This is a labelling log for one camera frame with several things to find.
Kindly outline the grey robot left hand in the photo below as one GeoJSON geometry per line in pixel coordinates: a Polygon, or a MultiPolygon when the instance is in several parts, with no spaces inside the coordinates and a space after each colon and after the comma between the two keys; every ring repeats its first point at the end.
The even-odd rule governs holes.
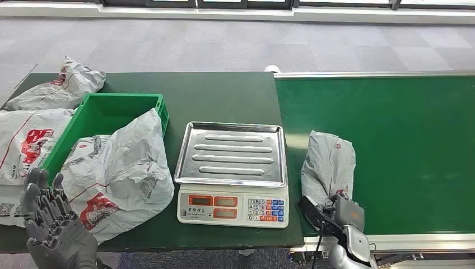
{"type": "Polygon", "coordinates": [[[52,185],[48,178],[48,171],[30,169],[20,203],[26,246],[37,268],[97,268],[97,240],[72,210],[63,175],[52,185]]]}

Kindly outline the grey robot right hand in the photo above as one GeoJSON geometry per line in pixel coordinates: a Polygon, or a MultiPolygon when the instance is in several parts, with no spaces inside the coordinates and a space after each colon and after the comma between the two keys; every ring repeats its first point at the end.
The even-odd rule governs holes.
{"type": "Polygon", "coordinates": [[[359,204],[343,194],[335,195],[333,220],[339,226],[351,225],[363,231],[365,227],[365,211],[359,204]]]}

